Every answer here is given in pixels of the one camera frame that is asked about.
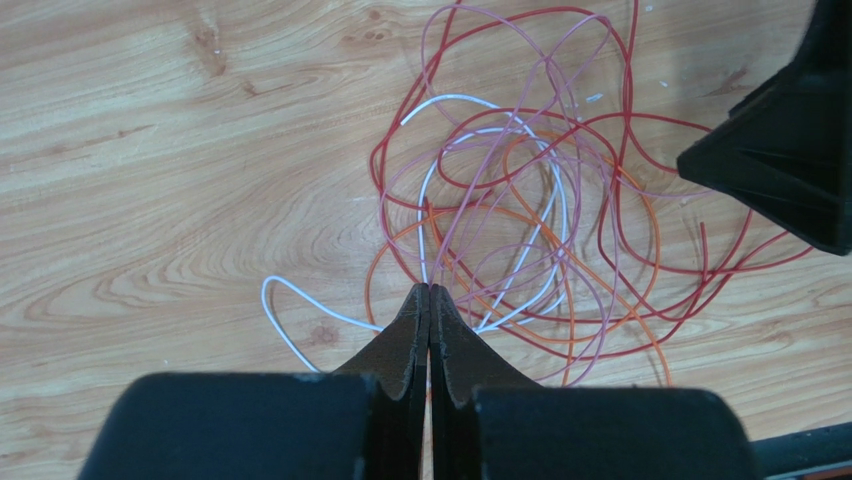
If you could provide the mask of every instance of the wooden surface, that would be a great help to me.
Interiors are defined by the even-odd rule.
[[[559,3],[476,5],[509,15]],[[573,3],[626,31],[626,0]],[[0,3],[0,478],[74,477],[109,406],[146,373],[304,370],[263,317],[269,274],[363,317],[363,278],[383,241],[367,157],[441,4]],[[637,109],[718,124],[790,60],[809,9],[643,0]],[[547,22],[529,26],[548,38],[566,28]],[[442,91],[515,95],[524,71],[517,44],[499,43],[507,38],[480,43],[476,68],[450,64]],[[594,108],[614,106],[618,68],[605,56],[580,86],[583,98],[605,94]],[[643,125],[670,165],[698,138]],[[411,138],[421,151],[439,139]],[[675,220],[694,226],[698,216],[724,249],[744,209],[717,196],[681,205]],[[778,231],[756,223],[757,239]],[[694,261],[697,238],[670,238],[668,258]],[[773,255],[803,246],[779,248]],[[752,438],[852,421],[850,267],[815,253],[735,279],[668,344],[676,383],[719,392]],[[377,277],[380,317],[409,286],[391,268]],[[371,338],[283,290],[275,302],[323,368]],[[500,338],[493,344],[519,368],[544,368],[534,350]],[[587,383],[654,385],[658,371],[633,356],[601,363]]]

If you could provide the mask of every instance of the wooden table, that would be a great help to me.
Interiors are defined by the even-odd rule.
[[[363,317],[364,275],[383,242],[368,154],[442,3],[0,4],[0,477],[76,475],[116,396],[146,373],[304,370],[263,317],[269,274]],[[504,15],[562,2],[510,3],[476,2]],[[630,2],[573,3],[626,32]],[[790,60],[811,7],[641,3],[636,108],[709,126]],[[528,25],[547,39],[569,23]],[[471,46],[475,62],[450,59],[442,91],[517,94],[522,49],[508,35],[489,42]],[[583,106],[589,115],[615,107],[620,68],[605,54],[579,85],[583,98],[604,94]],[[436,135],[412,137],[412,149],[447,133],[424,132]],[[658,123],[639,133],[669,165],[699,137]],[[722,196],[671,208],[675,230],[700,217],[721,249],[745,214]],[[756,223],[757,239],[778,231]],[[666,255],[694,265],[698,248],[673,233]],[[409,287],[390,267],[377,276],[380,318]],[[371,338],[282,289],[274,297],[321,367]],[[850,259],[814,253],[738,277],[667,345],[675,382],[720,393],[755,439],[850,421],[850,302]],[[505,338],[491,341],[515,365],[543,368]],[[658,375],[638,355],[602,362],[586,383],[655,385]]]

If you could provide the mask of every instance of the white wire scrap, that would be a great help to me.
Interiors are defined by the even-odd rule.
[[[404,119],[402,119],[402,121],[400,122],[400,125],[401,126],[405,125],[415,115],[417,115],[418,113],[423,111],[425,108],[429,107],[430,105],[433,105],[433,104],[439,103],[439,102],[450,101],[450,100],[461,100],[461,101],[476,103],[476,104],[482,105],[482,106],[490,108],[490,109],[499,109],[500,108],[498,105],[495,105],[491,102],[488,102],[488,101],[485,101],[485,100],[482,100],[480,98],[473,97],[473,96],[470,96],[470,95],[463,95],[463,94],[440,95],[440,96],[430,98],[430,99],[424,101],[423,103],[421,103],[420,105],[418,105]],[[518,124],[518,126],[521,129],[523,129],[523,131],[530,138],[532,138],[534,140],[534,142],[536,143],[536,145],[538,146],[540,151],[543,151],[544,149],[547,148],[548,144],[541,141],[540,137],[538,137],[535,134],[535,132],[533,132],[533,130],[522,119],[518,118],[517,116],[513,115],[512,113],[509,113],[509,112],[505,112],[505,113],[506,113],[506,115],[508,115],[510,117],[511,120],[516,122]],[[472,133],[467,133],[467,134],[459,137],[458,139],[454,140],[452,145],[458,145],[460,143],[463,143],[463,142],[467,141],[468,139],[470,139],[470,138],[472,138],[476,135],[479,135],[479,134],[499,133],[499,132],[502,132],[504,130],[505,130],[505,128],[497,128],[497,127],[483,128],[483,129],[480,129],[480,130],[476,130]],[[567,195],[565,193],[565,187],[562,183],[562,177],[561,177],[561,174],[560,174],[560,169],[555,162],[555,157],[553,155],[548,155],[547,158],[548,158],[547,162],[550,166],[550,170],[551,170],[551,173],[552,173],[552,176],[553,176],[554,185],[556,186],[556,188],[553,190],[553,193],[550,195],[550,198],[548,199],[547,205],[545,206],[545,209],[544,209],[544,211],[541,215],[541,218],[542,218],[543,221],[547,221],[547,219],[548,219],[548,217],[550,217],[552,210],[553,210],[553,207],[556,204],[556,201],[558,199],[559,205],[560,205],[559,213],[561,214],[561,217],[562,217],[562,221],[560,222],[561,223],[561,230],[560,230],[559,239],[564,244],[567,241],[567,235],[568,235],[568,224],[569,224],[568,207],[567,207],[568,200],[567,200]],[[432,162],[431,167],[426,172],[426,175],[423,179],[423,184],[421,185],[420,195],[419,195],[418,201],[417,201],[417,205],[420,206],[420,207],[422,207],[423,204],[424,204],[424,200],[425,200],[425,197],[426,197],[426,190],[429,186],[429,182],[432,180],[432,176],[435,173],[437,165],[438,165],[438,162],[437,162],[437,159],[436,159]],[[423,212],[422,212],[422,210],[418,210],[417,211],[417,221],[422,222],[422,220],[423,220]],[[502,292],[494,300],[494,303],[492,304],[492,309],[497,308],[497,306],[503,300],[503,297],[505,296],[506,291],[508,291],[508,289],[512,286],[512,282],[515,278],[514,274],[517,273],[522,268],[522,266],[524,265],[524,262],[526,261],[527,255],[529,254],[530,249],[532,248],[531,245],[533,245],[536,242],[536,240],[538,239],[540,231],[541,231],[541,226],[537,225],[535,227],[535,229],[533,230],[532,234],[530,235],[529,239],[527,240],[527,242],[526,242],[527,246],[524,248],[523,252],[521,253],[521,256],[518,258],[518,261],[516,262],[514,269],[512,271],[512,275],[509,276],[508,280],[505,282],[505,285],[502,288]],[[418,240],[421,275],[423,276],[423,281],[428,282],[428,274],[427,274],[427,271],[426,271],[426,264],[427,264],[426,247],[425,247],[425,241],[424,241],[424,235],[423,235],[423,225],[419,225],[417,227],[417,240]],[[560,281],[559,278],[557,277],[558,271],[559,271],[559,263],[557,262],[557,263],[554,263],[553,268],[551,269],[550,274],[547,278],[547,281],[544,282],[544,286],[541,288],[541,290],[539,290],[538,293],[533,295],[532,298],[530,298],[529,300],[524,302],[522,305],[515,308],[515,310],[513,310],[512,312],[503,316],[503,318],[501,318],[497,322],[487,324],[488,320],[491,318],[491,312],[486,313],[485,317],[482,319],[479,326],[474,329],[474,332],[476,332],[477,334],[482,334],[482,333],[485,333],[485,332],[496,330],[502,324],[508,322],[509,320],[512,320],[520,312],[526,310],[530,306],[534,305],[537,301],[539,301],[539,299],[542,296],[544,296],[545,293],[547,293],[547,291],[550,289],[551,285],[554,285],[558,289],[559,288],[558,283]],[[273,312],[273,310],[272,310],[272,308],[269,304],[269,296],[270,296],[269,295],[269,286],[274,282],[277,282],[277,283],[280,283],[280,284],[286,286],[287,288],[292,290],[295,294],[297,294],[300,297],[302,297],[303,299],[307,300],[308,302],[313,304],[315,307],[322,310],[323,312],[325,312],[327,315],[329,315],[331,317],[334,317],[334,318],[336,318],[340,321],[343,321],[343,322],[346,322],[346,323],[349,323],[349,324],[352,324],[352,325],[356,325],[358,327],[362,327],[362,328],[366,328],[366,329],[378,331],[378,332],[382,331],[382,327],[380,327],[380,326],[373,325],[373,324],[370,324],[370,323],[367,323],[367,322],[364,322],[364,321],[361,321],[361,320],[356,320],[354,318],[347,317],[345,315],[342,315],[340,313],[337,313],[337,312],[331,310],[330,308],[326,307],[325,305],[323,305],[321,302],[319,302],[315,298],[308,295],[305,291],[303,291],[302,289],[297,287],[295,284],[293,284],[291,281],[287,280],[286,278],[283,278],[283,277],[280,277],[280,276],[277,276],[277,275],[273,275],[273,276],[268,277],[266,280],[263,281],[263,285],[261,286],[261,290],[260,290],[260,301],[261,301],[261,305],[263,305],[264,312],[266,312],[266,317],[269,319],[269,321],[272,323],[272,326],[275,328],[275,330],[278,332],[278,334],[281,336],[281,338],[284,340],[284,342],[287,344],[287,346],[290,347],[290,349],[293,351],[293,353],[296,355],[296,357],[298,357],[298,359],[302,363],[304,363],[305,366],[307,366],[311,371],[320,372],[321,370],[319,368],[317,368],[317,366],[314,365],[305,356],[305,354],[299,349],[299,347],[296,346],[296,344],[293,342],[293,340],[287,334],[284,327],[281,325],[281,322],[279,322],[278,318],[275,316],[275,313]],[[554,302],[550,306],[541,310],[540,314],[546,315],[546,314],[550,313],[551,311],[555,310],[556,308],[559,307],[559,305],[563,301],[565,301],[566,298],[567,298],[566,293],[564,291],[561,292],[559,294],[558,298],[556,300],[554,300]],[[525,324],[525,323],[528,323],[532,320],[534,320],[534,319],[523,318],[523,319],[517,320],[517,323]]]

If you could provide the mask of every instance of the tangled wire pile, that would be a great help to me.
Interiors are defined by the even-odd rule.
[[[453,20],[459,11],[482,15],[490,21],[451,38]],[[518,26],[518,22],[530,18],[566,13],[583,18],[548,51]],[[443,16],[446,22],[440,44],[434,54],[427,56],[427,34]],[[753,219],[749,211],[736,241],[718,265],[710,265],[708,235],[703,222],[698,232],[701,254],[696,259],[701,267],[677,268],[663,262],[663,235],[652,200],[680,201],[711,193],[646,191],[638,176],[631,174],[625,165],[628,147],[634,148],[644,162],[673,179],[677,171],[648,153],[637,138],[633,124],[640,120],[666,122],[703,132],[709,129],[634,111],[632,60],[638,17],[639,2],[634,0],[625,41],[607,17],[577,7],[552,7],[502,18],[487,10],[462,5],[458,0],[432,15],[423,31],[421,73],[370,158],[370,175],[379,195],[379,218],[386,242],[367,272],[366,321],[331,311],[282,277],[269,277],[263,284],[261,300],[267,316],[308,368],[319,371],[293,343],[272,312],[268,299],[270,284],[283,283],[327,314],[379,332],[381,327],[375,324],[371,308],[370,285],[380,259],[390,252],[412,282],[447,286],[459,311],[467,317],[475,332],[508,334],[546,355],[564,360],[564,366],[539,381],[561,375],[562,385],[575,385],[601,359],[653,349],[666,382],[671,384],[671,373],[661,346],[684,322],[701,313],[735,275],[773,268],[811,251],[807,248],[788,258],[752,264],[755,256],[787,233],[779,233],[751,251],[742,251]],[[557,52],[565,48],[576,32],[600,27],[604,31],[600,43],[579,68],[569,72],[560,65],[556,60]],[[535,61],[517,102],[504,107],[461,93],[436,92],[434,79],[447,52],[461,48],[471,37],[499,28],[515,32],[535,52]],[[624,64],[621,108],[583,119],[578,114],[575,98],[576,79],[610,42],[614,42]],[[552,95],[535,108],[526,107],[531,87],[540,72],[546,77]],[[459,103],[476,106],[480,111],[457,119],[450,113],[449,106]],[[389,161],[394,138],[427,109],[437,110],[449,122],[451,133],[434,150],[394,170]],[[616,141],[596,130],[596,125],[613,119],[623,125]],[[470,170],[468,178],[462,178],[464,175],[458,171],[466,171],[463,167],[471,165],[471,158],[475,159],[475,168]],[[419,188],[407,188],[416,184],[412,183],[413,179],[419,183]],[[440,195],[430,199],[430,191],[440,192]],[[530,192],[534,195],[544,192],[544,197],[541,201],[533,201]],[[628,197],[641,201],[644,218],[625,219],[630,211]],[[394,219],[399,218],[411,221],[395,225],[398,221]],[[593,220],[591,227],[589,222],[583,221],[585,218]],[[649,245],[637,247],[635,235],[631,239],[625,224],[632,230],[635,225],[646,222]],[[499,240],[492,232],[494,225],[519,237],[519,243],[488,248]],[[581,252],[584,238],[594,239],[596,254],[600,256],[596,259],[597,265],[591,265]],[[626,262],[638,262],[645,274],[634,278],[635,275],[626,271]],[[692,285],[690,293],[669,300],[665,305],[657,300],[652,304],[650,296],[661,274],[682,277],[681,284]],[[578,307],[578,298],[588,300],[582,302],[582,309]],[[650,322],[667,324],[667,333],[658,337],[649,326]],[[607,338],[627,324],[638,325],[647,336],[647,343],[622,350],[605,349]],[[539,325],[544,325],[543,328],[560,325],[565,328],[557,330],[564,333],[545,334]],[[582,366],[581,373],[571,378],[572,370],[578,366]]]

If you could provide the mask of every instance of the black pointed object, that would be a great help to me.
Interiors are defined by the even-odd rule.
[[[793,61],[677,168],[820,250],[852,251],[852,2],[818,0]]]

